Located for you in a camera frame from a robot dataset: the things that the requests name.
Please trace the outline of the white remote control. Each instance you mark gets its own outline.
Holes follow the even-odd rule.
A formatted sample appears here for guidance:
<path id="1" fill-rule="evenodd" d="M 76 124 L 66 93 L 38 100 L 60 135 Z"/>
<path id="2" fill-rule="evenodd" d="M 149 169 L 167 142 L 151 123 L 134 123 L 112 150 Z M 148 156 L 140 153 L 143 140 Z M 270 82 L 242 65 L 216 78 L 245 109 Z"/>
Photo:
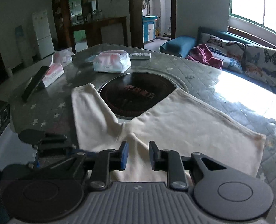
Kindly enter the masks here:
<path id="1" fill-rule="evenodd" d="M 151 53 L 131 53 L 129 57 L 131 60 L 148 60 L 151 58 Z"/>

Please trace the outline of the cream knit garment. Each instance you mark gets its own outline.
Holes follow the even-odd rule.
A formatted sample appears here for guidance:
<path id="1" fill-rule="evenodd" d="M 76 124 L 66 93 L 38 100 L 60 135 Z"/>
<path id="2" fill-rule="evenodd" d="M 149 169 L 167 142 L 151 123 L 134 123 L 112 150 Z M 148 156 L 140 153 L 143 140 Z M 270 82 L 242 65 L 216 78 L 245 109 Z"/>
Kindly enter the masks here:
<path id="1" fill-rule="evenodd" d="M 225 113 L 177 89 L 154 107 L 128 122 L 120 122 L 93 84 L 74 88 L 72 107 L 79 147 L 99 152 L 129 144 L 126 169 L 111 173 L 113 181 L 165 181 L 153 171 L 148 145 L 183 156 L 203 153 L 250 176 L 256 176 L 266 136 L 231 119 Z"/>

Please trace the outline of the dark wooden shelf unit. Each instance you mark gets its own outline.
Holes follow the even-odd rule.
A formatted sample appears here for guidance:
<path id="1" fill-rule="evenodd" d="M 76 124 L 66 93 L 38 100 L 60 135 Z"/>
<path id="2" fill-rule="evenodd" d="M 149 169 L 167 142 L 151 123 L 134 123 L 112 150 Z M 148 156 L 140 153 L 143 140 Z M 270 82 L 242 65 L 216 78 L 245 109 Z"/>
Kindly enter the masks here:
<path id="1" fill-rule="evenodd" d="M 57 48 L 102 43 L 129 45 L 128 0 L 51 0 Z"/>

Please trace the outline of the black round induction cooktop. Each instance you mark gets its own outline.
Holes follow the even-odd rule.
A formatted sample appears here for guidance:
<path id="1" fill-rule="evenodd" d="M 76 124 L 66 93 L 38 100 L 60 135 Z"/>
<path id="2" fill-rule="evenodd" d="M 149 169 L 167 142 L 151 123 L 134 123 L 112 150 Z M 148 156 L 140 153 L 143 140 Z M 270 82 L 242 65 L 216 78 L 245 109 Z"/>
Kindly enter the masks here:
<path id="1" fill-rule="evenodd" d="M 175 89 L 176 85 L 161 75 L 134 72 L 108 81 L 99 94 L 115 115 L 128 119 L 140 116 Z"/>

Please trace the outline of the white refrigerator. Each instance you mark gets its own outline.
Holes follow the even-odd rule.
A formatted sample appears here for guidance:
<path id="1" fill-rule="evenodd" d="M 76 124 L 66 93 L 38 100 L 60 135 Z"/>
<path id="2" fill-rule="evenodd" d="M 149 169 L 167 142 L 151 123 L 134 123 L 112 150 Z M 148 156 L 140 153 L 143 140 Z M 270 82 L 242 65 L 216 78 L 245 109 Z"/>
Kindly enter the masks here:
<path id="1" fill-rule="evenodd" d="M 36 48 L 41 59 L 54 53 L 53 41 L 50 33 L 47 11 L 32 14 L 33 28 L 36 38 Z"/>

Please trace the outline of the pink tissue box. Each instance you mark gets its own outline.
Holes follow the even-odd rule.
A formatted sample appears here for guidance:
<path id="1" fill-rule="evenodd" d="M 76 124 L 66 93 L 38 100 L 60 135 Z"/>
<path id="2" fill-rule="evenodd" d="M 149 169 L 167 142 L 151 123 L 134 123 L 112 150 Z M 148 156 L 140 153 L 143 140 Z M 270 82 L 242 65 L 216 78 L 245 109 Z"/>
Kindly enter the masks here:
<path id="1" fill-rule="evenodd" d="M 46 75 L 44 76 L 44 78 L 42 79 L 42 82 L 44 86 L 47 88 L 63 74 L 63 66 L 60 63 L 53 63 Z"/>

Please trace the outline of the black smartphone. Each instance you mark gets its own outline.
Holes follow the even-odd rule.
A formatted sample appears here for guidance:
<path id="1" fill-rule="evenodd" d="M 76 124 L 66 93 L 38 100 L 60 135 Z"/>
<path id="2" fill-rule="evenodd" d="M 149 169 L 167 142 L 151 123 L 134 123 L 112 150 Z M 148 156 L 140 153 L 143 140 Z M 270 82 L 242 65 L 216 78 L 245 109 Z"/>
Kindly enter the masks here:
<path id="1" fill-rule="evenodd" d="M 37 89 L 38 85 L 42 82 L 43 78 L 49 71 L 49 66 L 42 66 L 38 72 L 32 77 L 29 84 L 25 88 L 21 98 L 24 102 L 27 102 L 29 97 L 33 94 L 33 92 Z"/>

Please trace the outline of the pink cloth on sofa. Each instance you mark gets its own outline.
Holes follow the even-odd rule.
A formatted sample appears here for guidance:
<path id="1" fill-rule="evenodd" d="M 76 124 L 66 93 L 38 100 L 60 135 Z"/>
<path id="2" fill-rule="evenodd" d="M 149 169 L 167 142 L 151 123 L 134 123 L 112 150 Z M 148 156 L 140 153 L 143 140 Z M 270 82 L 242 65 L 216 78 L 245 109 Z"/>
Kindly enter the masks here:
<path id="1" fill-rule="evenodd" d="M 206 44 L 197 45 L 189 51 L 186 59 L 192 60 L 194 62 L 199 62 L 201 64 L 211 66 L 217 69 L 222 69 L 223 62 L 213 57 L 212 52 L 208 49 Z"/>

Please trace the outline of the white plastic bag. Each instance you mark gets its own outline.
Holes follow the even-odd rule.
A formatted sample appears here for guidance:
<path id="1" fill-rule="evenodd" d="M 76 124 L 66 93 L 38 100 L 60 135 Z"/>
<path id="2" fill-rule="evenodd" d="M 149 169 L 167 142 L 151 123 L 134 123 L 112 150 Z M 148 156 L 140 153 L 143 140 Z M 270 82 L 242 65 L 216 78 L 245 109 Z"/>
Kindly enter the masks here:
<path id="1" fill-rule="evenodd" d="M 66 67 L 73 62 L 73 56 L 75 54 L 70 50 L 55 51 L 53 55 L 53 63 L 61 64 L 62 67 Z"/>

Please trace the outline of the blue white cabinet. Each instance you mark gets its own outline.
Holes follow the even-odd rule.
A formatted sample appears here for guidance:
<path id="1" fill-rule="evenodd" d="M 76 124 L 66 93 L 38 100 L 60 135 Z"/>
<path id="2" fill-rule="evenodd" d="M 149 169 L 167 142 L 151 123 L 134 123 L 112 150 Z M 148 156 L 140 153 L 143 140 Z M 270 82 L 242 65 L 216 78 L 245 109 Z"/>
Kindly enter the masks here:
<path id="1" fill-rule="evenodd" d="M 143 39 L 144 43 L 153 41 L 156 38 L 156 22 L 158 16 L 143 16 Z"/>

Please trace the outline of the butterfly print cushion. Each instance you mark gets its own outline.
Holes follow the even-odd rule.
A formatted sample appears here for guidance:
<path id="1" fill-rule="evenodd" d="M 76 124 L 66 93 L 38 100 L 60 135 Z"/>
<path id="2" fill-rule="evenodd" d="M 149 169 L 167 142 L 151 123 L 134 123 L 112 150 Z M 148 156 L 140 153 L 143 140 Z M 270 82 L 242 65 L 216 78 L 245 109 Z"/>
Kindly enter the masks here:
<path id="1" fill-rule="evenodd" d="M 245 45 L 238 41 L 227 41 L 217 36 L 201 33 L 199 44 L 206 44 L 213 57 L 223 62 L 223 68 L 242 73 L 242 59 Z"/>
<path id="2" fill-rule="evenodd" d="M 247 76 L 276 87 L 276 49 L 248 44 L 244 65 Z"/>

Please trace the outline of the soft tissue pack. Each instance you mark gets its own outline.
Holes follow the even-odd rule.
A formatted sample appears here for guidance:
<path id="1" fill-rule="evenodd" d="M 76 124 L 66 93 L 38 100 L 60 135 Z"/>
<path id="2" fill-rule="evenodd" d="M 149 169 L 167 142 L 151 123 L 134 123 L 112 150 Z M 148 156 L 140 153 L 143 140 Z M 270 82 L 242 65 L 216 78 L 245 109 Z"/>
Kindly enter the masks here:
<path id="1" fill-rule="evenodd" d="M 103 51 L 93 59 L 95 72 L 124 73 L 131 66 L 129 54 L 124 51 Z"/>

